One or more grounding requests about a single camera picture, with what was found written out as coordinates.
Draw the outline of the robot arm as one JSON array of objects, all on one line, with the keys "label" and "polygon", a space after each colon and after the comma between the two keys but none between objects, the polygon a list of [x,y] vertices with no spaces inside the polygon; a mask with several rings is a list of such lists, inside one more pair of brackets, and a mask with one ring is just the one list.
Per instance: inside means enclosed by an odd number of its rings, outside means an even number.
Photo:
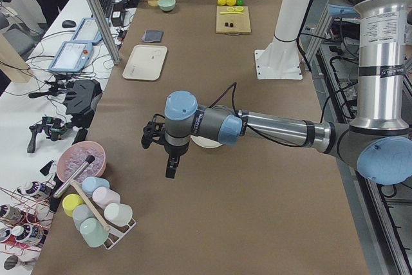
[{"label": "robot arm", "polygon": [[406,74],[406,21],[411,0],[330,0],[330,13],[360,15],[357,114],[349,124],[292,120],[235,108],[202,106],[187,91],[171,93],[165,120],[151,120],[142,146],[160,144],[169,155],[166,175],[175,176],[192,136],[234,145],[243,135],[289,147],[313,147],[340,158],[364,178],[382,185],[411,176],[409,126],[401,117]]}]

